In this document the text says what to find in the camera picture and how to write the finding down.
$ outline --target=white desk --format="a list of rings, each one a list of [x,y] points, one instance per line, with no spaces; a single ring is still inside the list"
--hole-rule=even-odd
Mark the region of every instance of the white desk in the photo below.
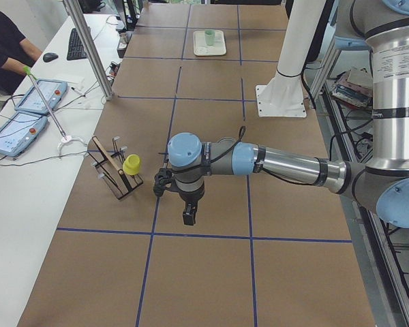
[[[95,40],[103,66],[119,62],[117,43],[119,36],[114,25],[105,24],[108,15],[85,15]],[[88,59],[66,61],[68,38],[73,22],[70,18],[60,28],[44,52],[55,52],[59,58],[44,63],[40,59],[32,73],[37,78],[73,76],[81,80],[82,92],[96,81]],[[25,93],[31,86],[23,80],[15,94]],[[69,89],[61,104],[78,95]],[[57,118],[68,134],[89,140],[103,108],[100,88],[87,98],[58,111]],[[8,104],[1,112],[14,114]],[[0,126],[7,119],[0,117]],[[51,118],[38,139],[16,161],[4,159],[0,164],[23,164],[57,155],[61,134]],[[62,153],[77,153],[86,148],[80,143],[63,147]],[[27,303],[33,284],[46,255],[48,246],[61,217],[74,180],[82,163],[82,156],[52,159],[23,167],[0,167],[0,327],[16,326]]]

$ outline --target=white wall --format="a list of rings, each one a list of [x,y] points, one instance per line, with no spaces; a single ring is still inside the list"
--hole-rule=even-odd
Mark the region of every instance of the white wall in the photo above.
[[[67,18],[65,8],[58,0],[0,0],[0,11],[41,50]]]

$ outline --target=black keyboard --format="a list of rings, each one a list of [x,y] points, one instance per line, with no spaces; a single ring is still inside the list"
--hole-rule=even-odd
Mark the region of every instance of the black keyboard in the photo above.
[[[67,60],[85,59],[87,54],[83,50],[82,41],[77,34],[76,29],[72,29],[70,33],[70,40],[68,42]]]

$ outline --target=black mouse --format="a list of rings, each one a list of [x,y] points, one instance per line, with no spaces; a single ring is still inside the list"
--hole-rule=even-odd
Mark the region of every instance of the black mouse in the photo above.
[[[42,56],[42,60],[45,63],[50,63],[52,60],[57,59],[59,56],[53,52],[47,52],[44,56]]]

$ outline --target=blue and white control device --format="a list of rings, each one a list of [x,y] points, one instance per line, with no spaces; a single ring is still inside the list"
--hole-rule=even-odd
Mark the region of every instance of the blue and white control device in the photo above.
[[[0,129],[0,154],[19,156],[38,137],[46,124],[46,116],[17,112]]]
[[[52,109],[55,109],[63,95],[67,93],[67,82],[61,80],[39,79],[37,80],[37,84]],[[48,109],[34,86],[32,86],[17,103],[15,110],[32,112],[34,114],[48,114]]]

